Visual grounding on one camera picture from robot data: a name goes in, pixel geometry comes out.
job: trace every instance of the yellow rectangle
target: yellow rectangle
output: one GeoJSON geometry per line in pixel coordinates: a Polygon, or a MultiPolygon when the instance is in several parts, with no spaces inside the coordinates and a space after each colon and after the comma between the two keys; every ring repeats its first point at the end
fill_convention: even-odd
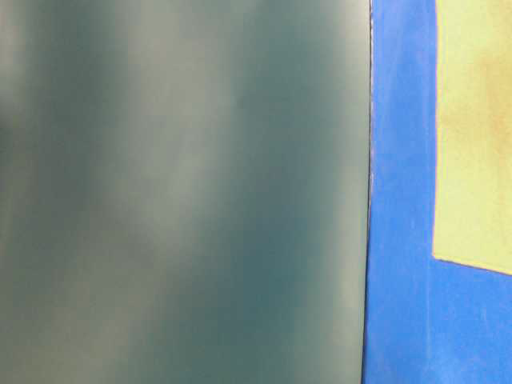
{"type": "Polygon", "coordinates": [[[434,256],[512,274],[512,2],[437,14],[434,256]]]}

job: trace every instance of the yellow paper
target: yellow paper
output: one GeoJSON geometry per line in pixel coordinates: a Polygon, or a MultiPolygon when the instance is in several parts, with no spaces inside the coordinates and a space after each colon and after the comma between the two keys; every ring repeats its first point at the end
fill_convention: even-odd
{"type": "Polygon", "coordinates": [[[512,2],[437,13],[434,256],[512,274],[512,2]]]}

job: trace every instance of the blue painted wall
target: blue painted wall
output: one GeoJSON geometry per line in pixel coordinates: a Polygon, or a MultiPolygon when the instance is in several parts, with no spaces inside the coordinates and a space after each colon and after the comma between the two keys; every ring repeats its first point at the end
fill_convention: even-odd
{"type": "Polygon", "coordinates": [[[510,382],[512,277],[431,256],[435,1],[374,0],[372,12],[364,382],[510,382]]]}

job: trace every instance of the blue surface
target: blue surface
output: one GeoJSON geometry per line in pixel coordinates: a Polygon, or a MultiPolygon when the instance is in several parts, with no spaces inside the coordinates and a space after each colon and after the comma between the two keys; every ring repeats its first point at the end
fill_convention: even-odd
{"type": "Polygon", "coordinates": [[[374,0],[372,18],[364,382],[510,382],[512,277],[431,256],[434,0],[374,0]]]}

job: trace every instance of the dark green panel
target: dark green panel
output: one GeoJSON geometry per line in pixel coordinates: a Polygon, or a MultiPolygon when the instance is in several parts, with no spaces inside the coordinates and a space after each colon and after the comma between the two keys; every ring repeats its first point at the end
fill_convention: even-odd
{"type": "Polygon", "coordinates": [[[358,382],[368,17],[0,0],[0,382],[358,382]]]}

